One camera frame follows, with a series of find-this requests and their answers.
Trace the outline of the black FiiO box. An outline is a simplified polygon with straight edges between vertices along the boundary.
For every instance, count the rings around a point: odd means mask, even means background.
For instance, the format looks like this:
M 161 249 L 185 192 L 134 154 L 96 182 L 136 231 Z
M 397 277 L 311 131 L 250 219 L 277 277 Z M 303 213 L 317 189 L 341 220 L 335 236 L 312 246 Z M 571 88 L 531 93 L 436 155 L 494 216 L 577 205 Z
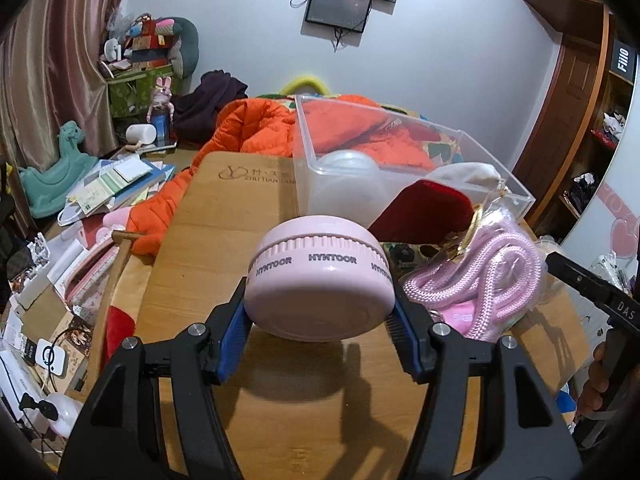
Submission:
M 634 83 L 636 70 L 636 49 L 618 39 L 613 40 L 610 72 L 630 84 Z

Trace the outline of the pink striped curtain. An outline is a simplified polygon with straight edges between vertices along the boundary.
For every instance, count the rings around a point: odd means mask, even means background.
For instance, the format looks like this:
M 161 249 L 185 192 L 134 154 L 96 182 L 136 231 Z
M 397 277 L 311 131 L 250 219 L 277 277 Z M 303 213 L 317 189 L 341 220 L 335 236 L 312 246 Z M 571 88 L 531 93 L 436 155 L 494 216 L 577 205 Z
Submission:
M 11 165 L 49 169 L 70 120 L 87 153 L 115 147 L 98 61 L 121 1 L 28 0 L 17 14 L 1 45 L 1 153 Z

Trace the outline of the orange puffer jacket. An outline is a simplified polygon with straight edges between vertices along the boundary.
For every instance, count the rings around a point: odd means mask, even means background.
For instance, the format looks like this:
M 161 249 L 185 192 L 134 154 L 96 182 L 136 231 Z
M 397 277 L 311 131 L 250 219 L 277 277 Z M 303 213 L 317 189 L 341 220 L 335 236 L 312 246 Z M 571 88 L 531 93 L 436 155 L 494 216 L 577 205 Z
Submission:
M 339 103 L 334 98 L 318 100 L 329 105 Z M 294 108 L 274 99 L 249 98 L 227 104 L 218 114 L 212 136 L 190 166 L 156 195 L 132 207 L 126 230 L 138 238 L 132 242 L 131 252 L 139 257 L 157 256 L 186 191 L 210 162 L 248 162 L 255 166 L 263 159 L 291 159 L 296 128 Z

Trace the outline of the pink bunny figure bottle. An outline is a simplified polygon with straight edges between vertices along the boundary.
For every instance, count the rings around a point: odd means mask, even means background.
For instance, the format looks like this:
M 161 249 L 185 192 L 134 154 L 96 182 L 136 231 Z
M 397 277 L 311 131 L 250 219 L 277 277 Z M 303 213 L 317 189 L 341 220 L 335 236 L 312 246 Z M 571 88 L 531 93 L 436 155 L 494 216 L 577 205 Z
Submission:
M 168 138 L 172 118 L 174 118 L 175 107 L 171 102 L 171 83 L 171 76 L 158 76 L 155 79 L 151 102 L 146 112 L 146 122 L 155 128 L 157 140 Z

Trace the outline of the wooden wardrobe shelf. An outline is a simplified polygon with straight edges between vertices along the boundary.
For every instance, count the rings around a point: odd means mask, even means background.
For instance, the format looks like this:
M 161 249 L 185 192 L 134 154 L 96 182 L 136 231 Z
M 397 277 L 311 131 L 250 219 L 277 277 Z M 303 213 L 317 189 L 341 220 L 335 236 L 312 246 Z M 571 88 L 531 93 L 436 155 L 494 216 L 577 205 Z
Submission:
M 544 104 L 514 167 L 536 198 L 526 214 L 536 230 L 559 205 L 561 188 L 603 110 L 613 42 L 623 29 L 604 0 L 524 1 L 562 35 Z

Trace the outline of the small black wall monitor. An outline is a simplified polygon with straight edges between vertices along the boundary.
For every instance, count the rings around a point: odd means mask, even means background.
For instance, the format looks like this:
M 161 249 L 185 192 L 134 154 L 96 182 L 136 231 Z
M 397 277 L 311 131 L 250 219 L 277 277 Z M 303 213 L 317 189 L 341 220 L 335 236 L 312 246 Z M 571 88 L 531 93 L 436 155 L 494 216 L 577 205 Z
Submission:
M 361 34 L 372 0 L 308 0 L 305 21 Z

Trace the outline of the yellow curved pillow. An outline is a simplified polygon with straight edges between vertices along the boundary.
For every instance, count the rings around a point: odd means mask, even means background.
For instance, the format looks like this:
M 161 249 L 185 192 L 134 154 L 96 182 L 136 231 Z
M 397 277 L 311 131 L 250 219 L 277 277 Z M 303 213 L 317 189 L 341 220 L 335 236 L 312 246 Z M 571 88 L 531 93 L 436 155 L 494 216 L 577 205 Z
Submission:
M 331 94 L 329 87 L 321 79 L 312 75 L 294 78 L 282 87 L 280 93 L 284 96 L 289 96 L 290 94 L 302 93 L 305 90 L 309 90 L 317 96 L 329 96 Z

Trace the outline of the clear plastic storage box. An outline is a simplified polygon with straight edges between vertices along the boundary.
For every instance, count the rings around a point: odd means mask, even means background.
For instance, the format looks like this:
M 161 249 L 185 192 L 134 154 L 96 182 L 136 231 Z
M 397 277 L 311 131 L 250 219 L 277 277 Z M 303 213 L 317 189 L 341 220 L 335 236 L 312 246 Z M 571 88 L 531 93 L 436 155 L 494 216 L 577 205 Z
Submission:
M 419 180 L 473 204 L 500 198 L 524 217 L 534 196 L 472 136 L 421 117 L 337 98 L 296 96 L 293 162 L 298 211 L 370 226 Z

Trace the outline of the red velvet drawstring pouch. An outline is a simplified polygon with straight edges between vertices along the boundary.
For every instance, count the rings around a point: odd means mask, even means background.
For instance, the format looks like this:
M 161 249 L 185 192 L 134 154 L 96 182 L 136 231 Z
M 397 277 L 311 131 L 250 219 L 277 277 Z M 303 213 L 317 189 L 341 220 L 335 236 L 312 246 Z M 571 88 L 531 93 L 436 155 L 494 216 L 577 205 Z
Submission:
M 439 245 L 466 231 L 473 214 L 471 201 L 458 190 L 419 180 L 390 202 L 369 231 L 379 242 Z

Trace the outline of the grey plush toy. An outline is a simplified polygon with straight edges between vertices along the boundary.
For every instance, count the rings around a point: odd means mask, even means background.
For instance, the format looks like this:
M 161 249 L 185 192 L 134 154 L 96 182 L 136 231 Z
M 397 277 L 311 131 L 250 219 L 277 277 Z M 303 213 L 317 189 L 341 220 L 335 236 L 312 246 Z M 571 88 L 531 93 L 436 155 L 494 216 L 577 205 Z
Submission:
M 168 61 L 177 77 L 188 79 L 198 66 L 198 29 L 186 18 L 174 18 L 174 44 L 168 51 Z

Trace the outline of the white mug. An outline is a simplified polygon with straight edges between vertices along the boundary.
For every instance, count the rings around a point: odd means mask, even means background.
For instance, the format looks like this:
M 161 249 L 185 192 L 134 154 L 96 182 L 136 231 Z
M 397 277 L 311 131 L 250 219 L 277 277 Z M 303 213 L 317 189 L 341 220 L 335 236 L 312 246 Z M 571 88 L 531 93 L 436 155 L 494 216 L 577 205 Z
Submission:
M 146 122 L 145 124 L 130 125 L 125 132 L 125 136 L 128 144 L 148 145 L 154 143 L 157 132 L 152 124 Z

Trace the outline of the brown wooden door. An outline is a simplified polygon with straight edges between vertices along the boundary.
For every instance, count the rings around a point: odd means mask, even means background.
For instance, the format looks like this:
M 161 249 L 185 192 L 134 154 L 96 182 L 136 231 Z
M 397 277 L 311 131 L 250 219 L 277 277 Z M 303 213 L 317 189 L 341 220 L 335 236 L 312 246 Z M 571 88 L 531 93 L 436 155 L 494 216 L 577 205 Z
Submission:
M 536 233 L 582 144 L 602 84 L 605 53 L 605 47 L 588 41 L 562 39 L 544 104 L 514 168 L 515 177 L 535 197 L 525 221 Z

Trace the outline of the teal rocking horse toy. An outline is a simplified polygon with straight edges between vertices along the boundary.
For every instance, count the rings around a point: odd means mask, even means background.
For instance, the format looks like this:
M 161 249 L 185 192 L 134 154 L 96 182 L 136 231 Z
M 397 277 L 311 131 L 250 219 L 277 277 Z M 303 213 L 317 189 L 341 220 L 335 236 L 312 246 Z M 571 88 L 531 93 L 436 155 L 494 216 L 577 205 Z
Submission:
M 21 185 L 32 218 L 52 216 L 63 209 L 70 189 L 98 163 L 98 158 L 79 149 L 85 133 L 73 120 L 58 133 L 60 159 L 46 171 L 34 167 L 20 168 Z

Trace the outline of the dark purple clothing pile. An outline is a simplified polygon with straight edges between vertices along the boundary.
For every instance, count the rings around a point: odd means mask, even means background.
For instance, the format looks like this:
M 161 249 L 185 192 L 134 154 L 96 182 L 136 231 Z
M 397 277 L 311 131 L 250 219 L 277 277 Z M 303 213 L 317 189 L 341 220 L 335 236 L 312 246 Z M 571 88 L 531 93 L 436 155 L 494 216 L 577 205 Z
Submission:
M 182 142 L 205 143 L 215 130 L 219 112 L 230 102 L 247 98 L 248 85 L 224 70 L 211 70 L 200 84 L 184 96 L 174 96 L 171 128 Z

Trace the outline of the pink lid frosted jar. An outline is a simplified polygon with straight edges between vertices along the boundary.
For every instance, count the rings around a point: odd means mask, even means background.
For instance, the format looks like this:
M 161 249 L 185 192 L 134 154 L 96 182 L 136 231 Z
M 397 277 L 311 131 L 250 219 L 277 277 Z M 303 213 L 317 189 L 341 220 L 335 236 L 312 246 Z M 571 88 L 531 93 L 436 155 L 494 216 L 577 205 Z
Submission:
M 363 226 L 333 216 L 285 221 L 259 242 L 244 308 L 261 330 L 327 342 L 370 332 L 392 313 L 390 265 Z

